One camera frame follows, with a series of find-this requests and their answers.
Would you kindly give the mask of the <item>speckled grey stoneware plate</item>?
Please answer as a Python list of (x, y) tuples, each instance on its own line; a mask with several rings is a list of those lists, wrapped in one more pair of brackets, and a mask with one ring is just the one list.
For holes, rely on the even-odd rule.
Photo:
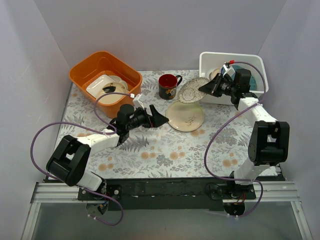
[(207, 94), (199, 91), (199, 88), (209, 83), (205, 77), (197, 77), (185, 83), (177, 92), (177, 100), (183, 104), (192, 104), (202, 100)]

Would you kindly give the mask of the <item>cream and blue floral plate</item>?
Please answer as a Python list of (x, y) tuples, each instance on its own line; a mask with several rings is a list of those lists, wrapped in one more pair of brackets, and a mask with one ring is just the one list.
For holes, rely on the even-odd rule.
[(216, 75), (220, 73), (221, 73), (221, 70), (219, 68), (216, 68), (208, 75), (208, 77), (210, 80), (213, 80), (216, 77)]

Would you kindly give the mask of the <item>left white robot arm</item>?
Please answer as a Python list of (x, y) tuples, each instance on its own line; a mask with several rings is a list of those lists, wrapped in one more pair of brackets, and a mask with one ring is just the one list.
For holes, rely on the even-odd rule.
[(108, 148), (118, 147), (130, 135), (130, 131), (138, 128), (158, 128), (169, 122), (153, 105), (150, 105), (151, 115), (145, 108), (134, 108), (130, 104), (120, 107), (111, 126), (104, 129), (102, 134), (96, 133), (86, 137), (75, 138), (66, 135), (62, 138), (52, 156), (46, 170), (67, 184), (89, 189), (89, 194), (95, 200), (106, 196), (103, 178), (86, 169), (89, 157)]

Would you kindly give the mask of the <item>dark teal scalloped plate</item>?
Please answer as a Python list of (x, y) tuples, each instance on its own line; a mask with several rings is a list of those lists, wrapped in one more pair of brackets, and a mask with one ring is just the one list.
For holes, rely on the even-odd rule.
[[(232, 65), (232, 67), (233, 67), (233, 69), (234, 69), (235, 71), (243, 68), (242, 66), (234, 65), (234, 64)], [(249, 84), (250, 84), (250, 90), (251, 90), (251, 91), (256, 91), (256, 90), (257, 90), (256, 79), (254, 78), (253, 75), (251, 75), (251, 77), (250, 77)]]

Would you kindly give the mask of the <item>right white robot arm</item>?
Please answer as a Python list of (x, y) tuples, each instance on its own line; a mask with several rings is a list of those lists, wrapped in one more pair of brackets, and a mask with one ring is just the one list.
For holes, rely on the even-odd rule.
[(288, 157), (290, 126), (285, 121), (276, 120), (264, 109), (258, 97), (250, 91), (250, 79), (251, 71), (239, 68), (233, 78), (218, 73), (198, 89), (217, 98), (229, 96), (239, 115), (244, 115), (253, 127), (245, 162), (230, 176), (221, 177), (220, 184), (206, 185), (205, 190), (213, 199), (244, 199), (246, 195), (253, 199), (253, 182), (257, 177)]

